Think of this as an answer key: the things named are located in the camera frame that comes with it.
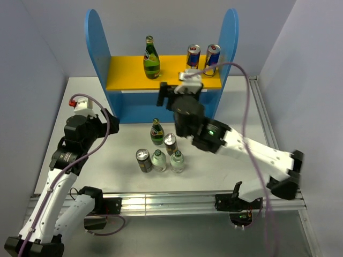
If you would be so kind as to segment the green glass bottle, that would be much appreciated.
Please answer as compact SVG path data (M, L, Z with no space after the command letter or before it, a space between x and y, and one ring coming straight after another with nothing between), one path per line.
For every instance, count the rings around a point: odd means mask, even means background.
M143 60L144 72L148 79L156 79L160 73L160 59L154 46L153 36L145 38L146 48Z
M150 137L151 137L152 142L155 145L161 145L163 144L164 136L165 136L164 129L162 128L159 119L154 118L151 131L150 131Z

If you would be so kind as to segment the black can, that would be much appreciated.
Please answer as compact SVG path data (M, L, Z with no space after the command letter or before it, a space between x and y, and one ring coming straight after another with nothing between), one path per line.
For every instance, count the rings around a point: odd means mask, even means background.
M165 135L163 143L165 145L168 155L170 156L178 150L176 136L172 133L168 133Z
M150 153L147 149L139 149L136 151L136 160L142 172L148 173L153 169Z

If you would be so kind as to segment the clear water bottle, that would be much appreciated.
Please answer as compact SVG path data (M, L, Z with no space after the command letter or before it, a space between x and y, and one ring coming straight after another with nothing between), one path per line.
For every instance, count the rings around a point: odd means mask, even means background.
M171 170L174 173L182 173L185 167L184 155L180 150L177 150L170 157Z
M167 161L165 154L157 149L151 157L151 162L153 164L153 169L157 172L164 172L167 167Z

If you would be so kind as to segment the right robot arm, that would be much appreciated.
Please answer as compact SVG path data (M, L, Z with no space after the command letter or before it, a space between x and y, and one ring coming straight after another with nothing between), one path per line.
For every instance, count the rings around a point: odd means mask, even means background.
M195 92L180 93L178 86L160 84L157 105L166 104L173 112L178 137L191 137L198 149L227 154L238 160L251 160L257 170L257 182L235 184L229 203L245 208L250 202L272 194L280 199L294 200L300 183L304 154L276 150L244 137L228 125L205 116L205 108L199 102L202 88Z

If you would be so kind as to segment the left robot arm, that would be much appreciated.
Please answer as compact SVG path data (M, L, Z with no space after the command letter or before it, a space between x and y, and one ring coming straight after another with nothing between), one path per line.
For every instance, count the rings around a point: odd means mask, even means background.
M89 213L98 214L105 206L102 190L83 187L64 212L67 195L89 158L97 139L107 139L119 132L120 120L107 109L98 115L73 115L64 127L64 136L51 157L48 177L39 200L24 227L15 237L8 237L4 248L11 256L62 256L66 243Z

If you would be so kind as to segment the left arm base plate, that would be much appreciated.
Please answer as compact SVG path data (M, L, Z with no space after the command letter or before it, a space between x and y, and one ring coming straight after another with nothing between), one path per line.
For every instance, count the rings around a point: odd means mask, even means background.
M122 198L102 198L95 200L94 209L91 214L119 215L121 212Z

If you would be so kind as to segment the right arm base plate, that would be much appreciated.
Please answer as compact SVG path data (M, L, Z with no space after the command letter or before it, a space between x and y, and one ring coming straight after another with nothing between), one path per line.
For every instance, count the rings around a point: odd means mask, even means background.
M215 195L214 207L217 211L241 212L244 210L260 210L263 207L263 199L258 198L253 202L240 199L239 189L242 182L237 182L232 193L220 193Z

